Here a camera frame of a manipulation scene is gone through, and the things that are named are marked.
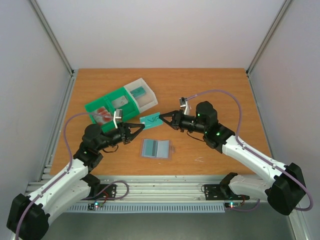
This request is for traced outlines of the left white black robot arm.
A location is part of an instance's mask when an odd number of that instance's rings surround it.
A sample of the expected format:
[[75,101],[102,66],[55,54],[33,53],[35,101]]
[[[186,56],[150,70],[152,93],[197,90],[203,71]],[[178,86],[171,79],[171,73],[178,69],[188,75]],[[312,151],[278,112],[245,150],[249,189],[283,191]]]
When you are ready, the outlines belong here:
[[46,184],[28,195],[17,195],[11,204],[7,228],[17,240],[40,240],[53,221],[80,200],[96,199],[101,181],[91,174],[103,159],[101,151],[129,144],[145,128],[141,123],[119,122],[109,132],[98,124],[84,130],[78,151],[71,161]]

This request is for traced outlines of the pink card holder wallet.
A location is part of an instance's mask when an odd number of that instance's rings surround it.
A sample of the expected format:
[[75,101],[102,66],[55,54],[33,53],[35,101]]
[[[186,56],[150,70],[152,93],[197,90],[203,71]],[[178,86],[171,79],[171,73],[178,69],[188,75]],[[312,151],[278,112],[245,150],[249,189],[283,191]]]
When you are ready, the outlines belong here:
[[174,148],[170,140],[156,140],[145,138],[142,140],[140,156],[150,159],[170,160]]

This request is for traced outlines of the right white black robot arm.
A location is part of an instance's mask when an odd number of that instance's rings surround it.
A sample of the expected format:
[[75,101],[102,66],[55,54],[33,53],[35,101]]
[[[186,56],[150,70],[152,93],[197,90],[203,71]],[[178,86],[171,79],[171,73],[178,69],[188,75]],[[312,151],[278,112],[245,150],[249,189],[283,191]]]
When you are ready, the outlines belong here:
[[180,109],[162,113],[159,118],[174,130],[202,134],[209,148],[237,160],[260,177],[229,173],[219,183],[226,199],[249,196],[268,202],[278,213],[288,216],[306,195],[304,176],[298,165],[286,165],[247,145],[234,131],[219,123],[218,113],[208,101],[197,104],[194,116]]

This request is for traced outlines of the red circle white card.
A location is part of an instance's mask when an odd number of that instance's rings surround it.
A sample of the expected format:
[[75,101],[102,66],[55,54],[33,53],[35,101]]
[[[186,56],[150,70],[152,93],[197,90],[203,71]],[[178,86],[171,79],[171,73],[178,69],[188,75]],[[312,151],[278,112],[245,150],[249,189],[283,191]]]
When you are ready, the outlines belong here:
[[98,116],[95,116],[95,121],[97,124],[99,124],[100,126],[105,125],[109,122],[113,121],[113,116],[110,112],[107,111],[102,111],[99,113]]

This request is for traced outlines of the teal credit card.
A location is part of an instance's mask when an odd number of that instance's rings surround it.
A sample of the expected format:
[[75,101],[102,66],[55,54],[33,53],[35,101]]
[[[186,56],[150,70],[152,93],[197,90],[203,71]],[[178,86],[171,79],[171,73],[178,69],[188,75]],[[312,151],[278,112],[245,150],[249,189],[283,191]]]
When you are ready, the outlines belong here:
[[139,118],[140,123],[144,124],[144,130],[161,126],[163,121],[159,118],[160,113],[156,112],[150,115],[142,116]]

